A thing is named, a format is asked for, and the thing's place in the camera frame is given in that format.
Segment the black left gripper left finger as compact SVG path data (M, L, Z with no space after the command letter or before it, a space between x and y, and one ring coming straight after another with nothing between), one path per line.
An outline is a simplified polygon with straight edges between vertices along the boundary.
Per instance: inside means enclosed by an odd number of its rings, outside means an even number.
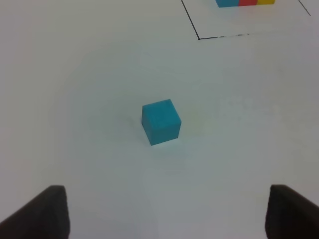
M67 239L70 218L66 189L52 185L0 223L2 239Z

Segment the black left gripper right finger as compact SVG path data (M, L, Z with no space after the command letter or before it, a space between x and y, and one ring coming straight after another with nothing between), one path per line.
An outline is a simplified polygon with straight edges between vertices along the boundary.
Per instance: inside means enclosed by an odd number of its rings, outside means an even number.
M317 239L319 207L286 185L272 185L265 232L269 239Z

